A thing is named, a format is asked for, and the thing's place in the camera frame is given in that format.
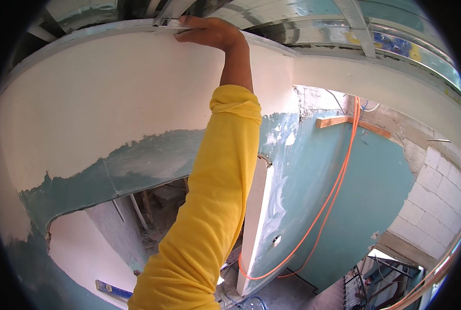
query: fingers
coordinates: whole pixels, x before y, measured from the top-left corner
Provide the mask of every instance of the fingers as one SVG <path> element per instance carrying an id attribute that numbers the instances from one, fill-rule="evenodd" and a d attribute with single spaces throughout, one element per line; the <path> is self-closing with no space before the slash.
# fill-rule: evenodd
<path id="1" fill-rule="evenodd" d="M 206 28 L 209 24 L 208 18 L 184 15 L 179 17 L 179 22 L 191 28 Z"/>
<path id="2" fill-rule="evenodd" d="M 178 34 L 174 34 L 173 36 L 177 40 L 177 42 L 194 42 L 199 44 L 203 32 L 204 30 L 195 28 Z"/>

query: hand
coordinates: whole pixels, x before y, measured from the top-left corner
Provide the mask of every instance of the hand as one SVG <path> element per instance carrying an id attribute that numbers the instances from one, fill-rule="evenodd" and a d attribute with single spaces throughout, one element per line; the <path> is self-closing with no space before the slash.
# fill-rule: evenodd
<path id="1" fill-rule="evenodd" d="M 178 42 L 193 42 L 230 52 L 235 47 L 248 48 L 244 35 L 233 24 L 220 18 L 181 16 L 179 22 L 193 29 L 175 34 Z"/>

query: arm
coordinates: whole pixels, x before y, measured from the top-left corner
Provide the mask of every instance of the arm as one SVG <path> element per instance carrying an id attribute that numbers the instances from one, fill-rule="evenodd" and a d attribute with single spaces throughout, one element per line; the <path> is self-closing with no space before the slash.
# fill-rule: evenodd
<path id="1" fill-rule="evenodd" d="M 242 226 L 258 153 L 260 106 L 251 93 L 249 48 L 242 34 L 219 19 L 181 22 L 197 28 L 176 36 L 178 41 L 226 53 L 222 86 L 210 101 L 212 116 L 189 177 L 186 203 L 159 253 L 139 275 L 130 309 L 220 308 L 213 293 Z"/>

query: yellow shirt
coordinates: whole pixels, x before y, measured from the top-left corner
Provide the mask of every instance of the yellow shirt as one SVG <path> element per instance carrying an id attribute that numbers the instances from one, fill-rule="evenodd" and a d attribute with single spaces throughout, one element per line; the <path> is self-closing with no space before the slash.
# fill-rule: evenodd
<path id="1" fill-rule="evenodd" d="M 213 293 L 239 235 L 258 153 L 261 108 L 249 90 L 218 87 L 186 203 L 138 276 L 129 309 L 220 309 Z"/>

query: orange hose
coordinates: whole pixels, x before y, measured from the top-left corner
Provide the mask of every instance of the orange hose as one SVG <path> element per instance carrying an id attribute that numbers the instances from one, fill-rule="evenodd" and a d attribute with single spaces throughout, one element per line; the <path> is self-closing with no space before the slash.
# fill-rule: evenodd
<path id="1" fill-rule="evenodd" d="M 271 273 L 273 273 L 274 271 L 276 271 L 278 268 L 280 268 L 291 256 L 293 256 L 293 254 L 296 252 L 296 250 L 299 248 L 299 246 L 303 243 L 303 241 L 306 239 L 306 237 L 308 236 L 308 234 L 310 233 L 311 229 L 313 228 L 313 226 L 315 225 L 316 221 L 318 220 L 318 218 L 320 217 L 320 215 L 322 214 L 322 211 L 323 209 L 325 208 L 325 206 L 327 205 L 327 202 L 329 201 L 330 197 L 332 196 L 332 193 L 334 192 L 334 189 L 336 188 L 337 186 L 337 183 L 339 181 L 339 178 L 341 178 L 340 182 L 339 182 L 339 186 L 336 190 L 336 193 L 333 197 L 333 200 L 329 206 L 329 209 L 327 211 L 327 214 L 325 216 L 325 219 L 322 223 L 322 226 L 320 228 L 320 231 L 319 231 L 319 234 L 318 234 L 318 237 L 317 237 L 317 241 L 315 242 L 315 245 L 313 247 L 313 250 L 311 251 L 310 255 L 308 256 L 308 258 L 306 259 L 306 261 L 304 262 L 303 266 L 297 270 L 296 272 L 294 273 L 291 273 L 291 274 L 288 274 L 286 276 L 290 276 L 290 275 L 293 275 L 293 274 L 296 274 L 297 272 L 299 272 L 301 269 L 303 269 L 303 267 L 305 266 L 306 262 L 308 261 L 308 259 L 311 257 L 311 255 L 313 254 L 313 252 L 315 251 L 315 248 L 317 246 L 317 243 L 318 243 L 318 240 L 320 238 L 320 234 L 322 232 L 322 229 L 323 229 L 323 226 L 327 220 L 327 217 L 329 216 L 329 213 L 330 213 L 330 210 L 334 204 L 334 201 L 337 197 L 337 193 L 339 192 L 339 188 L 341 187 L 341 184 L 343 182 L 343 179 L 344 179 L 344 174 L 345 174 L 345 170 L 346 170 L 346 167 L 348 166 L 348 160 L 349 160 L 349 156 L 351 154 L 351 146 L 352 146 L 352 142 L 355 138 L 355 133 L 356 133 L 356 129 L 358 127 L 358 121 L 359 121 L 359 115 L 360 115 L 360 111 L 359 111 L 359 108 L 360 108 L 360 99 L 359 97 L 355 97 L 355 111 L 354 111 L 354 115 L 353 115 L 353 127 L 352 127 L 352 132 L 351 132 L 351 140 L 350 140 L 350 145 L 348 147 L 348 152 L 346 152 L 346 156 L 344 158 L 344 162 L 343 162 L 343 165 L 341 167 L 341 170 L 339 171 L 339 174 L 337 176 L 337 179 L 336 179 L 336 182 L 334 183 L 334 186 L 332 187 L 332 190 L 330 191 L 330 194 L 329 196 L 327 197 L 326 201 L 324 202 L 324 204 L 322 205 L 322 208 L 320 209 L 320 212 L 317 214 L 317 216 L 315 217 L 315 220 L 313 221 L 312 225 L 310 226 L 310 228 L 307 230 L 306 234 L 303 236 L 303 238 L 301 239 L 301 241 L 297 244 L 297 246 L 294 248 L 294 250 L 279 264 L 277 265 L 277 267 L 275 267 L 274 269 L 270 270 L 269 272 L 267 272 L 265 275 L 263 276 L 260 276 L 260 277 L 251 277 L 251 276 L 248 276 L 242 269 L 242 265 L 241 265 L 241 253 L 239 254 L 239 259 L 238 259 L 238 265 L 239 265 L 239 270 L 241 271 L 242 275 L 244 275 L 246 278 L 250 279 L 250 280 L 259 280 L 259 279 L 263 279 L 265 278 L 266 276 L 269 276 Z"/>

